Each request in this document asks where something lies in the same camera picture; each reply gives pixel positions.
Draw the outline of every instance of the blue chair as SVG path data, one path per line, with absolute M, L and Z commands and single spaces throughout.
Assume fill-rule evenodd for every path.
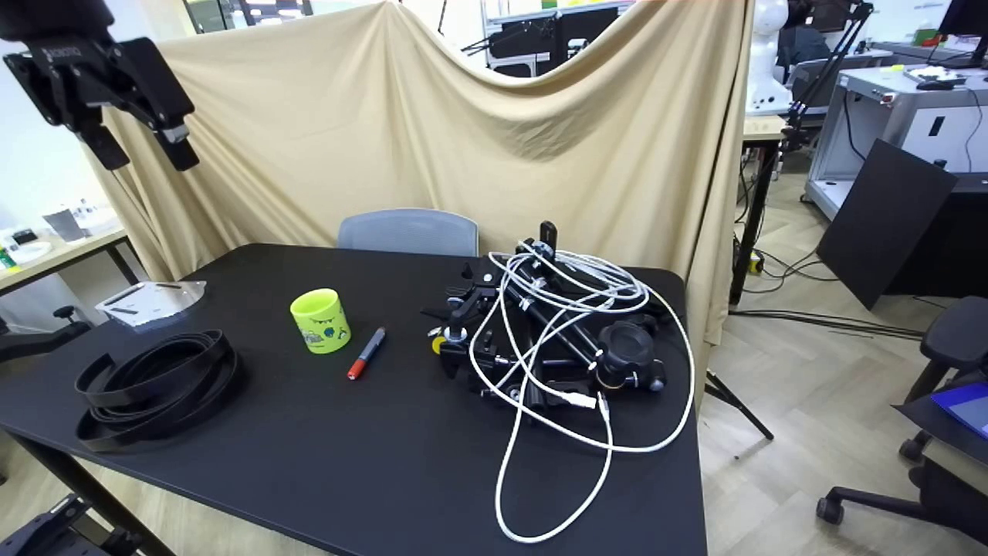
M 338 245 L 345 250 L 478 256 L 481 231 L 457 214 L 378 210 L 345 217 Z

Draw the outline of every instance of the draped fabric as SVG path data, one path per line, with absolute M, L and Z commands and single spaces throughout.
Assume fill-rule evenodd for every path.
M 438 205 L 492 250 L 559 245 L 689 282 L 694 345 L 726 318 L 751 0 L 643 0 L 539 81 L 475 72 L 400 4 L 168 42 L 201 164 L 129 116 L 102 173 L 144 268 L 240 245 L 334 245 L 349 214 Z

